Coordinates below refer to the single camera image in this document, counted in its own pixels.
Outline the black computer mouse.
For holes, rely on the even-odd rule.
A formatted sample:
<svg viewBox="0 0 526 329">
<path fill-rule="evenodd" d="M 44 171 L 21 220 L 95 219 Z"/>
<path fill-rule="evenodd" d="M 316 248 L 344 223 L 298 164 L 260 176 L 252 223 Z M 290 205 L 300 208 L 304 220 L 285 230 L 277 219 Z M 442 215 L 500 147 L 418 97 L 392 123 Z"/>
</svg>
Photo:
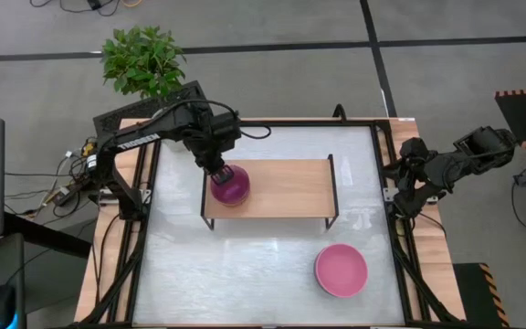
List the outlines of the black computer mouse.
<svg viewBox="0 0 526 329">
<path fill-rule="evenodd" d="M 10 284 L 0 285 L 0 329 L 16 329 L 16 290 Z"/>
</svg>

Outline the black power strip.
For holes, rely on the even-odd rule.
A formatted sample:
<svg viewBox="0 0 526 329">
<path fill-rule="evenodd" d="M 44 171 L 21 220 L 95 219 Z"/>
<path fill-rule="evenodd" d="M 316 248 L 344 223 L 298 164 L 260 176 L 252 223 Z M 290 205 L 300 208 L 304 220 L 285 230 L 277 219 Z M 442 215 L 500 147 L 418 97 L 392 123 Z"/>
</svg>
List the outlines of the black power strip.
<svg viewBox="0 0 526 329">
<path fill-rule="evenodd" d="M 52 202 L 55 206 L 63 207 L 73 198 L 80 200 L 88 199 L 97 202 L 102 187 L 93 182 L 89 177 L 80 178 L 75 182 L 62 186 L 53 196 Z"/>
</svg>

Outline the grey left arm base plate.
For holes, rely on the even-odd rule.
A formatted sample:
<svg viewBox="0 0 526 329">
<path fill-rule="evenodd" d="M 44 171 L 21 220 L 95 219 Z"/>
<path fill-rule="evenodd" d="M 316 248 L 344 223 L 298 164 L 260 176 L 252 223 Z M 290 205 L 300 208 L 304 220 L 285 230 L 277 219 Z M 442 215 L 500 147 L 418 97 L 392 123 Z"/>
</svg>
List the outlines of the grey left arm base plate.
<svg viewBox="0 0 526 329">
<path fill-rule="evenodd" d="M 141 201 L 143 204 L 147 204 L 152 199 L 152 193 L 153 191 L 150 189 L 141 189 Z M 99 202 L 102 205 L 116 205 L 119 203 L 118 198 L 112 194 L 112 192 L 109 189 L 101 189 L 100 195 L 99 195 Z"/>
</svg>

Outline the black table frame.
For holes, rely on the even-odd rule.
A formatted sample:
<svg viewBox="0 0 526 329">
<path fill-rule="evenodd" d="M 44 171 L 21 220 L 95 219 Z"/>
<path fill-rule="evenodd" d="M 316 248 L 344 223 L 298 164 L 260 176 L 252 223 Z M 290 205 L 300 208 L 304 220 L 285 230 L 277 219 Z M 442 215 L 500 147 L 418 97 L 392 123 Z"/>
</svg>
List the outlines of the black table frame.
<svg viewBox="0 0 526 329">
<path fill-rule="evenodd" d="M 381 158 L 389 162 L 398 153 L 403 141 L 419 135 L 416 120 L 413 118 L 351 118 L 342 121 L 338 118 L 250 118 L 246 120 L 250 128 L 262 124 L 273 130 L 278 128 L 306 128 L 317 131 L 320 128 L 364 127 L 374 125 L 382 153 Z M 135 146 L 115 158 L 116 167 L 127 183 L 139 183 L 154 191 L 155 177 L 158 166 L 160 148 L 155 142 L 143 146 Z M 142 228 L 139 222 L 128 222 L 115 218 L 119 209 L 109 205 L 99 211 L 94 238 L 91 243 L 89 259 L 83 279 L 77 311 L 74 320 L 80 322 L 93 311 L 95 307 L 94 293 L 106 293 L 120 270 L 120 261 L 131 256 L 134 244 L 140 240 Z M 452 261 L 447 246 L 447 239 L 442 236 L 437 226 L 440 214 L 437 206 L 424 208 L 425 215 L 417 224 L 413 233 L 413 241 L 404 240 L 416 254 L 424 281 L 436 295 L 438 300 L 456 317 L 466 318 L 463 300 L 458 289 L 458 281 L 453 270 Z M 134 311 L 133 295 L 139 286 L 139 280 L 128 275 L 114 301 L 116 311 L 108 310 L 100 322 L 110 321 L 112 313 L 114 322 L 127 322 Z"/>
</svg>

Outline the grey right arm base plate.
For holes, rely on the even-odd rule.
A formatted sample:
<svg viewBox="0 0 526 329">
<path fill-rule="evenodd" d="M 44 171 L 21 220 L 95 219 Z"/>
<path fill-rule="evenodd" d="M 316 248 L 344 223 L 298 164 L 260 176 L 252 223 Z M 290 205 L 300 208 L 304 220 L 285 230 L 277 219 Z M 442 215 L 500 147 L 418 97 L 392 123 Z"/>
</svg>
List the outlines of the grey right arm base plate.
<svg viewBox="0 0 526 329">
<path fill-rule="evenodd" d="M 395 196 L 399 193 L 399 189 L 396 187 L 386 187 L 383 189 L 383 198 L 386 202 L 393 202 L 395 199 Z M 428 204 L 434 204 L 439 200 L 437 196 L 431 196 L 429 197 L 426 202 Z"/>
</svg>

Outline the black desk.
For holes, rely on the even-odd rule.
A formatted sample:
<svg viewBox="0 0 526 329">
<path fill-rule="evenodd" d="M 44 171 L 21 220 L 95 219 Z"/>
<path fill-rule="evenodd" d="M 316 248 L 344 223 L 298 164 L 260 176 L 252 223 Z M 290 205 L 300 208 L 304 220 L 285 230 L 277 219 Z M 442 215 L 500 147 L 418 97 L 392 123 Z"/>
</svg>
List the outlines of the black desk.
<svg viewBox="0 0 526 329">
<path fill-rule="evenodd" d="M 16 290 L 17 328 L 26 329 L 25 268 L 26 242 L 37 244 L 45 251 L 58 251 L 71 256 L 86 258 L 90 244 L 82 239 L 26 221 L 15 215 L 5 214 L 5 231 L 8 238 L 0 239 L 0 285 L 10 284 Z"/>
</svg>

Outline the green leafy plant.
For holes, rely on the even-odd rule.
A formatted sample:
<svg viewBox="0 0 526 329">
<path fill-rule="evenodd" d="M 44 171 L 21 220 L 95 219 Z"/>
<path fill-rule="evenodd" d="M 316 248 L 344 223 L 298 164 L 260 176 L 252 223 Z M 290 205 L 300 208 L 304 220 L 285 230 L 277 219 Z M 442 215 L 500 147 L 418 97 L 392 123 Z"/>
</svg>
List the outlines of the green leafy plant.
<svg viewBox="0 0 526 329">
<path fill-rule="evenodd" d="M 181 89 L 186 61 L 172 32 L 160 27 L 115 29 L 101 49 L 103 81 L 123 95 L 165 99 Z"/>
</svg>

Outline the wooden shelf with black frame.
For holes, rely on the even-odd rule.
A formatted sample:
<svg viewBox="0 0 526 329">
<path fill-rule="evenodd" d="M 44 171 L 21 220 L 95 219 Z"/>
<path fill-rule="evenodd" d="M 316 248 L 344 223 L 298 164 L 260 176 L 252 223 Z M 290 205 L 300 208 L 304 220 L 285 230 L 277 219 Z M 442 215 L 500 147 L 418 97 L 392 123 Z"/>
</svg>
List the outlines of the wooden shelf with black frame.
<svg viewBox="0 0 526 329">
<path fill-rule="evenodd" d="M 223 202 L 220 187 L 203 179 L 200 216 L 209 228 L 217 219 L 322 218 L 331 228 L 339 216 L 334 159 L 230 160 L 234 180 Z"/>
</svg>

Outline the magenta translucent bowl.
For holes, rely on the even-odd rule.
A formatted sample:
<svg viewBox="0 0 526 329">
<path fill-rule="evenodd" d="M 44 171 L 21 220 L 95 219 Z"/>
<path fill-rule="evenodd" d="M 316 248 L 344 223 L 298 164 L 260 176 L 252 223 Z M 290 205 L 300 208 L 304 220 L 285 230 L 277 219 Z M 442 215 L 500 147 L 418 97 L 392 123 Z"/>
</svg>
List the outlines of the magenta translucent bowl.
<svg viewBox="0 0 526 329">
<path fill-rule="evenodd" d="M 220 185 L 215 185 L 210 178 L 210 192 L 214 199 L 225 206 L 236 206 L 242 203 L 249 194 L 250 180 L 247 171 L 241 166 L 230 165 L 234 177 Z"/>
</svg>

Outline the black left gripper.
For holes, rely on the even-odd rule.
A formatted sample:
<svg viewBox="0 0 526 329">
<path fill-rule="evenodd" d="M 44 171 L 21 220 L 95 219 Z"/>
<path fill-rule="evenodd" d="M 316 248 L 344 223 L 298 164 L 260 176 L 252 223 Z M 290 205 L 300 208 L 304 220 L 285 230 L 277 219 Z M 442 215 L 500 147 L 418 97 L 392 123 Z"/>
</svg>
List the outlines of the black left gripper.
<svg viewBox="0 0 526 329">
<path fill-rule="evenodd" d="M 222 153 L 233 149 L 235 140 L 241 137 L 240 120 L 234 112 L 205 112 L 198 118 L 198 127 L 184 132 L 184 145 L 194 155 L 196 164 L 212 173 L 211 181 L 220 185 L 234 177 L 234 171 L 230 165 L 225 165 Z"/>
</svg>

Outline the pink matte bowl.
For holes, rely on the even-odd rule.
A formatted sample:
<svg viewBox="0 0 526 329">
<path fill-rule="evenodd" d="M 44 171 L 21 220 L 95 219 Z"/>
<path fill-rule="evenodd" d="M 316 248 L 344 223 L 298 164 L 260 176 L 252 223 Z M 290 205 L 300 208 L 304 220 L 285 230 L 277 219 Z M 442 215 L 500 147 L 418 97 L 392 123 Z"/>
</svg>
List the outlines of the pink matte bowl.
<svg viewBox="0 0 526 329">
<path fill-rule="evenodd" d="M 368 282 L 369 270 L 363 254 L 348 244 L 332 244 L 322 249 L 314 261 L 314 276 L 331 296 L 352 298 Z"/>
</svg>

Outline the black perforated panel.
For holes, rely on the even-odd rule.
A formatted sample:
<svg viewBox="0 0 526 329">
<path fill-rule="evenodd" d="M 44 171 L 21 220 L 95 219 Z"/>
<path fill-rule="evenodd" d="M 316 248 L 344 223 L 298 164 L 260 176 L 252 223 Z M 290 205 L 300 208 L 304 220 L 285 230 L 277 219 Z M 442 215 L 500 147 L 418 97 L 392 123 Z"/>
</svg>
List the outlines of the black perforated panel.
<svg viewBox="0 0 526 329">
<path fill-rule="evenodd" d="M 158 110 L 186 99 L 205 99 L 205 94 L 197 80 L 186 83 L 178 91 L 171 93 L 166 100 L 146 98 L 109 111 L 93 118 L 98 136 L 111 133 L 121 127 L 122 119 L 148 119 Z"/>
</svg>

